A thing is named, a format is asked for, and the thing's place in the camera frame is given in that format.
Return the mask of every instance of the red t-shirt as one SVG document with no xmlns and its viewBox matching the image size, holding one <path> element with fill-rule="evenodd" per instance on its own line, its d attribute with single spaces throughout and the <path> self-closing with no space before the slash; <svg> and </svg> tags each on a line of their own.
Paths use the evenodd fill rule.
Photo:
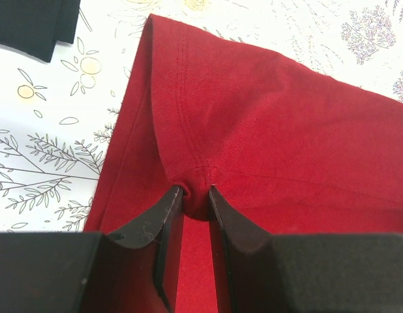
<svg viewBox="0 0 403 313">
<path fill-rule="evenodd" d="M 188 216 L 176 312 L 217 312 L 210 186 L 271 233 L 403 233 L 403 104 L 152 15 L 85 230 L 172 185 Z"/>
</svg>

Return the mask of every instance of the leaf illustration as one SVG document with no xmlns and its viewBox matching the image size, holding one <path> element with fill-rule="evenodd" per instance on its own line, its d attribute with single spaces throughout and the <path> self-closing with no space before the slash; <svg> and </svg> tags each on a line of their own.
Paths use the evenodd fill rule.
<svg viewBox="0 0 403 313">
<path fill-rule="evenodd" d="M 35 93 L 35 94 L 36 94 L 36 96 L 41 98 L 43 101 L 46 101 L 46 98 L 42 94 L 40 94 L 40 93 Z"/>
<path fill-rule="evenodd" d="M 73 125 L 78 123 L 78 119 L 75 117 L 66 117 L 59 122 L 60 125 Z"/>
<path fill-rule="evenodd" d="M 16 139 L 14 139 L 13 135 L 10 135 L 10 140 L 12 140 L 14 149 L 18 150 L 19 148 L 18 142 L 16 141 Z"/>
<path fill-rule="evenodd" d="M 76 82 L 76 83 L 74 84 L 74 86 L 72 86 L 70 96 L 74 96 L 74 95 L 76 94 L 76 92 L 77 92 L 79 86 L 80 86 L 80 83 L 79 83 L 79 82 Z"/>
<path fill-rule="evenodd" d="M 130 78 L 130 70 L 128 68 L 124 67 L 123 72 L 125 73 L 127 78 Z"/>
<path fill-rule="evenodd" d="M 26 72 L 20 68 L 18 68 L 20 74 L 22 74 L 22 76 L 27 80 L 28 83 L 30 83 L 31 85 L 33 85 L 32 79 L 29 77 L 28 74 L 26 74 Z"/>
<path fill-rule="evenodd" d="M 78 52 L 80 52 L 83 55 L 84 54 L 84 43 L 80 37 L 77 37 L 77 48 L 78 48 Z"/>
<path fill-rule="evenodd" d="M 73 64 L 71 64 L 70 62 L 65 61 L 65 60 L 61 60 L 61 63 L 62 63 L 65 67 L 67 67 L 69 70 L 71 70 L 71 71 L 73 71 L 73 72 L 78 72 L 78 69 L 77 69 Z"/>
<path fill-rule="evenodd" d="M 14 229 L 14 230 L 18 230 L 20 228 L 25 227 L 26 225 L 28 225 L 28 223 L 17 223 L 15 225 L 13 225 L 11 228 Z"/>
<path fill-rule="evenodd" d="M 8 175 L 6 175 L 5 173 L 0 171 L 0 175 L 2 175 L 5 179 L 8 179 L 9 181 L 11 181 L 13 183 L 13 180 Z"/>
<path fill-rule="evenodd" d="M 35 115 L 36 115 L 37 117 L 39 117 L 40 119 L 43 118 L 42 113 L 40 113 L 39 111 L 33 110 L 33 113 L 35 113 Z"/>
</svg>

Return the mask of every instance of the red fabric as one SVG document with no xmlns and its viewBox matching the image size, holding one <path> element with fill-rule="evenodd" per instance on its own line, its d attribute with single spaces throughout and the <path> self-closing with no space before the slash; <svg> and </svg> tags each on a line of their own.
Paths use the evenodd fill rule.
<svg viewBox="0 0 403 313">
<path fill-rule="evenodd" d="M 403 233 L 403 104 L 152 15 L 85 230 L 112 231 L 182 186 L 177 312 L 217 312 L 199 221 L 213 184 L 272 233 Z"/>
</svg>

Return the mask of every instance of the leaf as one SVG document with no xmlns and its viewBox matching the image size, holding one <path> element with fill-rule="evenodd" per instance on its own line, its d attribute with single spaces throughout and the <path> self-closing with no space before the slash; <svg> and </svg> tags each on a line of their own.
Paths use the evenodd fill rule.
<svg viewBox="0 0 403 313">
<path fill-rule="evenodd" d="M 18 68 L 20 74 L 22 74 L 22 76 L 27 80 L 28 83 L 30 83 L 31 85 L 33 85 L 32 79 L 29 77 L 28 74 L 26 74 L 26 72 L 20 68 Z"/>
<path fill-rule="evenodd" d="M 10 135 L 10 140 L 12 140 L 14 149 L 18 150 L 18 148 L 19 148 L 18 142 L 16 141 L 16 139 L 14 139 L 13 135 Z"/>
<path fill-rule="evenodd" d="M 24 203 L 22 204 L 22 206 L 20 207 L 20 209 L 19 209 L 19 214 L 21 214 L 21 213 L 25 210 L 25 208 L 26 208 L 26 203 L 27 203 L 27 202 L 24 202 Z"/>
<path fill-rule="evenodd" d="M 73 125 L 77 123 L 78 119 L 75 117 L 66 117 L 59 122 L 60 125 Z"/>
<path fill-rule="evenodd" d="M 83 55 L 84 54 L 84 43 L 80 37 L 77 37 L 77 48 L 78 48 L 78 52 L 80 52 Z"/>
<path fill-rule="evenodd" d="M 42 203 L 42 201 L 44 201 L 44 194 L 40 195 L 39 201 L 37 202 L 37 206 L 39 206 Z"/>
<path fill-rule="evenodd" d="M 127 78 L 130 78 L 130 70 L 127 69 L 126 67 L 123 68 L 123 72 L 125 73 Z"/>
<path fill-rule="evenodd" d="M 46 98 L 41 93 L 35 93 L 37 97 L 41 98 L 43 101 L 46 101 Z"/>
<path fill-rule="evenodd" d="M 32 211 L 34 204 L 35 204 L 35 199 L 32 199 L 31 203 L 29 204 L 29 210 L 30 211 Z"/>
<path fill-rule="evenodd" d="M 55 196 L 57 197 L 57 201 L 60 202 L 61 201 L 61 196 L 59 195 L 58 190 L 55 188 Z"/>
<path fill-rule="evenodd" d="M 14 229 L 14 230 L 18 230 L 20 228 L 25 227 L 26 225 L 28 225 L 28 223 L 17 223 L 15 225 L 13 225 L 11 228 Z"/>
<path fill-rule="evenodd" d="M 73 72 L 78 72 L 78 69 L 77 69 L 73 64 L 71 64 L 70 62 L 65 61 L 65 60 L 61 60 L 61 63 L 62 63 L 65 67 L 67 67 L 69 70 L 71 70 L 71 71 L 73 71 Z"/>
<path fill-rule="evenodd" d="M 40 194 L 39 190 L 33 189 L 33 188 L 24 188 L 26 191 L 30 191 L 30 192 L 37 192 Z"/>
<path fill-rule="evenodd" d="M 42 113 L 40 113 L 39 111 L 33 110 L 33 113 L 35 113 L 35 115 L 36 115 L 37 117 L 39 117 L 40 119 L 43 118 Z"/>
<path fill-rule="evenodd" d="M 50 204 L 50 197 L 48 194 L 45 194 L 45 207 L 48 207 L 48 204 Z"/>
<path fill-rule="evenodd" d="M 80 86 L 80 83 L 79 83 L 79 82 L 76 82 L 76 83 L 74 84 L 74 86 L 72 86 L 70 96 L 74 96 L 74 95 L 76 94 L 76 92 L 78 91 L 78 87 L 79 87 L 79 86 Z"/>
<path fill-rule="evenodd" d="M 102 158 L 102 155 L 103 155 L 103 151 L 100 151 L 100 153 L 96 157 L 96 162 L 98 162 Z"/>
<path fill-rule="evenodd" d="M 59 171 L 61 168 L 63 168 L 64 166 L 66 166 L 68 163 L 68 160 L 65 160 L 64 162 L 62 162 L 58 167 L 57 167 L 57 171 Z"/>
<path fill-rule="evenodd" d="M 0 171 L 0 175 L 2 175 L 5 179 L 8 179 L 9 181 L 11 181 L 12 183 L 14 182 L 8 175 L 6 175 L 5 173 Z"/>
<path fill-rule="evenodd" d="M 74 165 L 76 165 L 76 163 L 77 162 L 75 161 L 75 162 L 71 163 L 70 165 L 68 165 L 67 168 L 65 169 L 65 173 L 68 172 L 69 170 L 71 170 L 74 167 Z"/>
<path fill-rule="evenodd" d="M 65 189 L 65 190 L 71 190 L 71 189 L 69 189 L 69 187 L 67 187 L 65 185 L 58 185 L 58 187 L 61 189 Z"/>
</svg>

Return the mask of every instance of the yellow fruit illustration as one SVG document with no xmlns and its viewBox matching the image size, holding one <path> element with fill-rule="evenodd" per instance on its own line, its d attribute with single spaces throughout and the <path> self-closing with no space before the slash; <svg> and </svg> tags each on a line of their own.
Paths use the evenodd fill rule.
<svg viewBox="0 0 403 313">
<path fill-rule="evenodd" d="M 93 88 L 96 85 L 96 80 L 92 75 L 82 74 L 80 77 L 80 83 L 82 83 L 84 88 Z"/>
<path fill-rule="evenodd" d="M 29 75 L 22 69 L 18 68 L 18 71 L 22 76 L 25 78 L 25 80 L 28 82 L 29 85 L 20 85 L 18 87 L 18 95 L 19 97 L 23 99 L 30 99 L 33 98 L 33 96 L 37 96 L 38 98 L 41 98 L 42 100 L 46 101 L 46 98 L 39 93 L 37 90 L 39 89 L 47 89 L 44 86 L 40 85 L 34 85 L 32 82 L 32 79 L 29 77 Z"/>
<path fill-rule="evenodd" d="M 80 63 L 80 68 L 86 74 L 94 75 L 102 70 L 102 65 L 94 57 L 85 57 Z"/>
<path fill-rule="evenodd" d="M 35 92 L 33 91 L 32 87 L 29 87 L 28 85 L 22 85 L 18 88 L 18 94 L 24 99 L 29 99 L 35 95 Z"/>
<path fill-rule="evenodd" d="M 193 11 L 203 11 L 207 7 L 208 0 L 184 0 L 185 5 Z"/>
</svg>

